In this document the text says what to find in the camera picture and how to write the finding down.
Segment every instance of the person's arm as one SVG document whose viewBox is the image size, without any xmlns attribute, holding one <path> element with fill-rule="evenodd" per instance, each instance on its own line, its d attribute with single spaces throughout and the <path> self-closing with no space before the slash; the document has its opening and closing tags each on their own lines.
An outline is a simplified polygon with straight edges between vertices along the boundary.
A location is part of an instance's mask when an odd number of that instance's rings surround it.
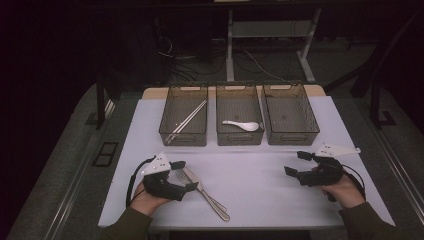
<svg viewBox="0 0 424 240">
<path fill-rule="evenodd" d="M 409 239 L 398 228 L 378 216 L 346 175 L 336 184 L 318 188 L 331 193 L 341 205 L 339 214 L 346 226 L 349 240 Z"/>
<path fill-rule="evenodd" d="M 153 220 L 150 216 L 158 207 L 170 201 L 147 193 L 142 183 L 137 186 L 134 196 L 118 221 L 103 229 L 99 240 L 144 240 Z"/>
</svg>

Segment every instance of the hand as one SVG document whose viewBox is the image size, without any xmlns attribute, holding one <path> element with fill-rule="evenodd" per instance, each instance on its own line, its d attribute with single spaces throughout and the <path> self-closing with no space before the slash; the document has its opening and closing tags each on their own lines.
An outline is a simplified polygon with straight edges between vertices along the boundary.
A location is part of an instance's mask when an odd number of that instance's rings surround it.
<svg viewBox="0 0 424 240">
<path fill-rule="evenodd" d="M 138 184 L 134 196 L 130 207 L 147 216 L 151 216 L 158 207 L 171 201 L 170 199 L 155 197 L 146 192 L 143 182 Z"/>
<path fill-rule="evenodd" d="M 317 188 L 331 193 L 343 209 L 353 208 L 365 202 L 364 197 L 355 184 L 345 174 L 343 174 L 338 183 L 328 186 L 317 186 Z"/>
</svg>

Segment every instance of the wire mesh basket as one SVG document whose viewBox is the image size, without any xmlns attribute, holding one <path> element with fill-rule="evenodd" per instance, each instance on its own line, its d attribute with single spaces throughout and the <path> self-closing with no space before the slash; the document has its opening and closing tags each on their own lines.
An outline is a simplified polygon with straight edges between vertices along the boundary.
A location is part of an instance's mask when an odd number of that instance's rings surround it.
<svg viewBox="0 0 424 240">
<path fill-rule="evenodd" d="M 159 127 L 165 146 L 206 146 L 208 86 L 177 83 L 169 87 Z"/>
<path fill-rule="evenodd" d="M 253 82 L 217 82 L 216 131 L 219 146 L 260 145 L 264 133 L 256 85 Z M 223 124 L 223 121 L 256 122 L 255 131 Z"/>
<path fill-rule="evenodd" d="M 269 145 L 312 145 L 320 132 L 300 83 L 263 83 L 261 102 Z"/>
</svg>

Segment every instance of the ceramic spoon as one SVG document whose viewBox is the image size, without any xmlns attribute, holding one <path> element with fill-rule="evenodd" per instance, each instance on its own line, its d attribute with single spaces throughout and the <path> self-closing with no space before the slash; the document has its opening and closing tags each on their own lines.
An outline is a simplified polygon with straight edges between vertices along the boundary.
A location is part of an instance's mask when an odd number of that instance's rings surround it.
<svg viewBox="0 0 424 240">
<path fill-rule="evenodd" d="M 249 131 L 249 132 L 256 131 L 259 128 L 259 124 L 255 123 L 255 122 L 242 123 L 242 122 L 234 122 L 234 121 L 222 121 L 222 124 L 235 125 L 235 126 L 240 127 L 241 129 Z"/>
</svg>

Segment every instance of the white table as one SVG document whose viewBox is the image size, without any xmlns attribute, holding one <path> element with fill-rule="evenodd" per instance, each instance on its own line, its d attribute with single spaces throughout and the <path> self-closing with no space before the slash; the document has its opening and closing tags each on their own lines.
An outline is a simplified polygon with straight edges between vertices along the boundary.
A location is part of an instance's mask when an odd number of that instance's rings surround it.
<svg viewBox="0 0 424 240">
<path fill-rule="evenodd" d="M 314 161 L 298 159 L 296 151 L 315 152 L 323 143 L 355 147 L 331 97 L 309 97 L 321 130 L 312 146 L 270 146 L 264 134 L 259 146 L 222 147 L 217 145 L 216 102 L 214 95 L 209 96 L 206 147 L 165 147 L 158 133 L 165 98 L 147 94 L 139 101 L 99 226 L 109 226 L 119 218 L 125 209 L 130 176 L 142 161 L 160 152 L 165 152 L 171 162 L 186 161 L 186 166 L 202 179 L 208 193 L 227 207 L 231 220 L 222 221 L 203 196 L 194 191 L 186 193 L 181 202 L 173 201 L 158 209 L 153 215 L 151 231 L 307 230 L 343 226 L 337 213 L 338 203 L 330 203 L 320 190 L 300 186 L 295 178 L 284 173 L 284 166 L 309 171 L 317 165 Z M 393 224 L 359 155 L 337 159 L 361 174 L 367 200 L 384 221 Z M 178 183 L 173 172 L 169 181 Z"/>
</svg>

